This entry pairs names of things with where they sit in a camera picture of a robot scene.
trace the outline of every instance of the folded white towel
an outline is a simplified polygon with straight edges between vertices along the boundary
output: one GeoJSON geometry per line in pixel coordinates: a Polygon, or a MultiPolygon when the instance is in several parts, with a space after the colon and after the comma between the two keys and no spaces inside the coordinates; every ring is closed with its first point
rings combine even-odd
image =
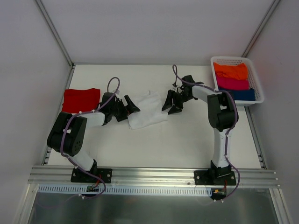
{"type": "Polygon", "coordinates": [[[141,96],[131,97],[140,112],[130,114],[128,121],[131,129],[139,129],[167,120],[167,113],[162,112],[161,96],[158,92],[148,91],[141,96]]]}

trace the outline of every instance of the folded red cloth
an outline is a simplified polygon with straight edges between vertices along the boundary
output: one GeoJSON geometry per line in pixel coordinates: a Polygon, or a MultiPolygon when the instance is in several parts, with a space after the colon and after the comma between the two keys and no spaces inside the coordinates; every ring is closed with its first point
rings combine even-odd
{"type": "Polygon", "coordinates": [[[234,78],[224,78],[216,75],[217,84],[219,87],[229,90],[249,90],[248,80],[237,80],[234,78]]]}
{"type": "Polygon", "coordinates": [[[97,109],[100,102],[100,90],[65,90],[62,111],[67,113],[79,113],[80,111],[92,111],[97,109]]]}

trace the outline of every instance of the white wall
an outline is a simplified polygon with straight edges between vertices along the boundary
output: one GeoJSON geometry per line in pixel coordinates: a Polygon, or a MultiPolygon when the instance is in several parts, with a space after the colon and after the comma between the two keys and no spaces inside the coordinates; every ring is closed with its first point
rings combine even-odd
{"type": "Polygon", "coordinates": [[[43,0],[75,63],[240,56],[272,0],[43,0]]]}
{"type": "Polygon", "coordinates": [[[69,67],[33,0],[0,6],[0,223],[44,153],[69,67]]]}
{"type": "Polygon", "coordinates": [[[266,96],[264,103],[250,110],[294,221],[299,219],[298,40],[299,1],[283,0],[249,55],[266,96]]]}

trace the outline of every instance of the white laundry basket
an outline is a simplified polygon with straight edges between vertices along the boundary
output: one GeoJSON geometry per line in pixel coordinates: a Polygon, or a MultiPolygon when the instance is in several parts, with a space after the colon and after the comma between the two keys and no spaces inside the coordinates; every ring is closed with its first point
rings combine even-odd
{"type": "Polygon", "coordinates": [[[263,90],[260,85],[260,82],[257,77],[257,73],[255,68],[253,67],[253,63],[245,57],[226,57],[226,56],[216,56],[211,58],[211,65],[213,71],[213,78],[215,83],[215,88],[218,90],[218,84],[216,80],[216,74],[214,69],[214,62],[220,65],[239,65],[244,63],[248,70],[248,81],[249,87],[255,90],[255,101],[246,101],[246,100],[236,100],[235,104],[237,106],[250,106],[252,104],[260,104],[264,101],[263,90]]]}

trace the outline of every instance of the blue cloth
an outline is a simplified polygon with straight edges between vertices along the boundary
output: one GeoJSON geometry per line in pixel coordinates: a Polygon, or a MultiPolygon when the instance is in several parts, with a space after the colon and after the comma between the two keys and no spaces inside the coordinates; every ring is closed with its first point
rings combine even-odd
{"type": "Polygon", "coordinates": [[[235,100],[246,100],[246,101],[255,101],[255,91],[254,89],[249,90],[228,90],[224,88],[219,88],[219,90],[226,90],[228,92],[233,93],[233,97],[235,100]]]}

